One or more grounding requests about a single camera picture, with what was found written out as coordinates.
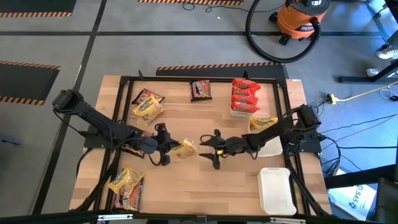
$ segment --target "shop vacuum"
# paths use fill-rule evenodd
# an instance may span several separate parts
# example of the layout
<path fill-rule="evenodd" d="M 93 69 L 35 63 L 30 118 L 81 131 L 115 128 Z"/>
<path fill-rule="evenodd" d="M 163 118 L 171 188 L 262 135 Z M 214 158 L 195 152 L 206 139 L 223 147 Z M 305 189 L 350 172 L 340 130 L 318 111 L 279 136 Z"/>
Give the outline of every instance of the shop vacuum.
<path fill-rule="evenodd" d="M 246 38 L 257 54 L 271 62 L 290 63 L 303 58 L 314 48 L 321 35 L 320 22 L 329 8 L 329 0 L 286 0 L 279 13 L 273 12 L 269 17 L 270 21 L 278 23 L 282 31 L 282 37 L 279 39 L 280 44 L 286 45 L 290 38 L 300 41 L 305 38 L 311 38 L 308 47 L 303 52 L 291 58 L 272 56 L 263 51 L 253 40 L 251 19 L 259 2 L 260 0 L 254 0 L 246 19 Z"/>

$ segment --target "white sneaker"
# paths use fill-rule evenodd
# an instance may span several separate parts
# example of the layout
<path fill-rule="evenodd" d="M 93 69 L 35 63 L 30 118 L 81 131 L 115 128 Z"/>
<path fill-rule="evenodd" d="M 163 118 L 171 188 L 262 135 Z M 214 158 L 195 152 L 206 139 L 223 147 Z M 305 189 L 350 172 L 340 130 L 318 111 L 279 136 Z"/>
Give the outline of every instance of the white sneaker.
<path fill-rule="evenodd" d="M 386 50 L 380 50 L 376 52 L 376 56 L 381 58 L 381 59 L 389 59 L 389 58 L 398 58 L 398 49 L 396 48 L 391 48 L 391 49 L 386 49 Z"/>
<path fill-rule="evenodd" d="M 380 71 L 381 71 L 381 69 L 378 69 L 378 68 L 369 68 L 369 69 L 366 69 L 366 74 L 367 74 L 369 77 L 374 77 L 374 76 L 377 75 Z M 398 73 L 398 71 L 396 71 L 396 72 L 390 74 L 390 75 L 388 76 L 388 78 L 391 77 L 392 75 L 394 75 L 395 73 Z"/>

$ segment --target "yellow cable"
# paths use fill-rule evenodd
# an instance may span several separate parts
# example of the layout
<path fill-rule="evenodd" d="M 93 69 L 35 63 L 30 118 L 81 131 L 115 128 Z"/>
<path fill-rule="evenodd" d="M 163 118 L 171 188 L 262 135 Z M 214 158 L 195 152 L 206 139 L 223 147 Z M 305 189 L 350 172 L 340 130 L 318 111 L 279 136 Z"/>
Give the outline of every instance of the yellow cable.
<path fill-rule="evenodd" d="M 336 101 L 348 101 L 348 100 L 352 100 L 353 98 L 357 98 L 357 97 L 359 97 L 359 96 L 363 96 L 363 95 L 365 95 L 365 94 L 368 94 L 368 93 L 371 93 L 371 92 L 374 92 L 374 91 L 382 90 L 382 89 L 384 89 L 384 88 L 386 88 L 386 87 L 392 86 L 392 85 L 397 84 L 397 83 L 398 83 L 398 81 L 393 82 L 393 83 L 391 83 L 391 84 L 388 84 L 388 85 L 386 85 L 386 86 L 383 86 L 383 87 L 374 89 L 374 90 L 369 90 L 369 91 L 367 91 L 367 92 L 364 92 L 364 93 L 361 93 L 361 94 L 358 94 L 358 95 L 349 97 L 349 98 L 347 98 L 347 99 L 342 99 L 342 100 L 341 100 L 341 99 L 339 99 L 339 98 L 336 98 Z"/>

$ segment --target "yellow snack bag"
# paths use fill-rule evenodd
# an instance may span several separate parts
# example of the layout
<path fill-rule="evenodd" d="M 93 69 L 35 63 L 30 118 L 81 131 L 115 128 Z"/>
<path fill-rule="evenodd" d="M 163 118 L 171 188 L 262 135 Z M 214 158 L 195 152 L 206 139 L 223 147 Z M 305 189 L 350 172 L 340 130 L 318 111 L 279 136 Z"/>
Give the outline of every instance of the yellow snack bag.
<path fill-rule="evenodd" d="M 198 154 L 198 150 L 192 140 L 184 139 L 180 141 L 180 145 L 172 149 L 180 159 L 186 159 L 190 156 Z"/>
<path fill-rule="evenodd" d="M 164 107 L 154 98 L 150 96 L 142 101 L 135 109 L 134 113 L 145 121 L 145 125 L 155 119 L 164 111 Z"/>
<path fill-rule="evenodd" d="M 250 119 L 250 129 L 264 130 L 278 122 L 278 118 L 256 118 Z"/>
<path fill-rule="evenodd" d="M 123 168 L 109 184 L 109 188 L 116 194 L 129 198 L 132 190 L 140 182 L 143 176 L 144 174 L 132 168 Z"/>

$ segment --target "white tray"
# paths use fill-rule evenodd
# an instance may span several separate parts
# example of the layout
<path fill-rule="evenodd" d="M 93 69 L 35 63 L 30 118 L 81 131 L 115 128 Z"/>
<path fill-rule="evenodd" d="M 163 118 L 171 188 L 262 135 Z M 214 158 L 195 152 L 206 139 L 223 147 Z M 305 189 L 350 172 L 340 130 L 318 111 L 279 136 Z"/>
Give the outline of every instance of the white tray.
<path fill-rule="evenodd" d="M 269 215 L 294 215 L 289 185 L 290 171 L 286 168 L 262 168 L 257 176 L 260 207 Z"/>

